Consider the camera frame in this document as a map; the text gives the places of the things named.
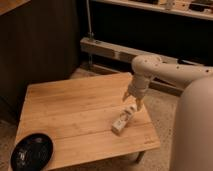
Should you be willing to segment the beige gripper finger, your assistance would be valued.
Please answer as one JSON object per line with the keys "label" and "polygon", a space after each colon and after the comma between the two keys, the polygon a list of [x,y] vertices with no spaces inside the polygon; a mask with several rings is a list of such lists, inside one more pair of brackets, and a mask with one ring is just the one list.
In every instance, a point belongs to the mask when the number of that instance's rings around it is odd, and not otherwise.
{"label": "beige gripper finger", "polygon": [[137,111],[140,111],[142,109],[142,107],[143,107],[142,99],[136,98],[135,102],[136,102],[136,106],[137,106]]}
{"label": "beige gripper finger", "polygon": [[129,92],[125,92],[123,97],[122,97],[122,101],[124,102],[125,100],[127,100],[130,97],[130,93]]}

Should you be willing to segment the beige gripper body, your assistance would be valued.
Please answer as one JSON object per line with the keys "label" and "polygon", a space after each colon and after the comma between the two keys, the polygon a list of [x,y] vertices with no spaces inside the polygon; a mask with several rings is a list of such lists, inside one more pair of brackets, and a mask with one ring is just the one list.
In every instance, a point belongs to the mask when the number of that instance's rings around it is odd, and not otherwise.
{"label": "beige gripper body", "polygon": [[137,99],[142,99],[145,96],[144,89],[135,88],[132,84],[128,86],[128,93]]}

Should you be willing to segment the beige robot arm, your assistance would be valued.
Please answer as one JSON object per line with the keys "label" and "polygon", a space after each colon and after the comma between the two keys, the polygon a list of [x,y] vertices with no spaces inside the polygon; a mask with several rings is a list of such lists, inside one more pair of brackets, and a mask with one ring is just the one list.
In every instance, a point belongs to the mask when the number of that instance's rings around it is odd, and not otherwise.
{"label": "beige robot arm", "polygon": [[169,171],[213,171],[213,66],[166,63],[158,55],[138,55],[131,61],[132,80],[125,92],[138,108],[150,83],[171,86],[177,102]]}

